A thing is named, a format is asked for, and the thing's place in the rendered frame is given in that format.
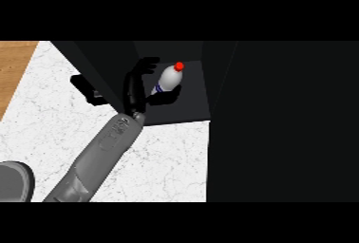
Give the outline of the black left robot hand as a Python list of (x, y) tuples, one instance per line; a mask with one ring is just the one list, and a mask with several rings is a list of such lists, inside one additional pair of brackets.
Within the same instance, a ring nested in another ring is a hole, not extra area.
[(122, 104), (124, 113), (130, 117), (136, 117), (137, 113), (146, 113), (146, 104), (150, 106), (171, 104), (180, 96), (180, 85), (171, 91), (156, 92), (146, 96), (142, 76), (153, 74), (158, 62), (158, 57), (142, 58), (124, 76)]

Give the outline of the white bottle with red cap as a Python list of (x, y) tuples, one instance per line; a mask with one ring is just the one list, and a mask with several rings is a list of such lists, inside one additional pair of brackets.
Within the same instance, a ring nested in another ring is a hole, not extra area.
[(152, 88), (152, 94), (171, 91), (180, 84), (184, 70), (183, 62), (176, 62), (162, 70), (158, 82)]

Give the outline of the dark grey cabinet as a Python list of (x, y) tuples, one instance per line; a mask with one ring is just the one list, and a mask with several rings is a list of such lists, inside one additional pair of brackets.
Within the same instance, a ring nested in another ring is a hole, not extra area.
[(152, 90), (164, 68), (184, 64), (181, 90), (171, 104), (146, 108), (146, 124), (207, 121), (235, 54), (235, 41), (56, 41), (87, 82), (118, 112), (124, 111), (124, 75), (143, 57), (159, 62), (143, 85)]

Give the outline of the dark grey cabinet door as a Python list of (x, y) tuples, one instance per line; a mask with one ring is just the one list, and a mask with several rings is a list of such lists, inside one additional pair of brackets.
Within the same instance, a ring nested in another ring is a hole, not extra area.
[(359, 42), (242, 42), (210, 124), (238, 201), (359, 200)]

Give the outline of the grey rounded object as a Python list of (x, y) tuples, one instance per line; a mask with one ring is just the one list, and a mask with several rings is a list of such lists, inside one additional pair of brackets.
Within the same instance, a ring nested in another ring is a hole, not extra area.
[(35, 177), (29, 166), (19, 161), (0, 162), (0, 202), (29, 202)]

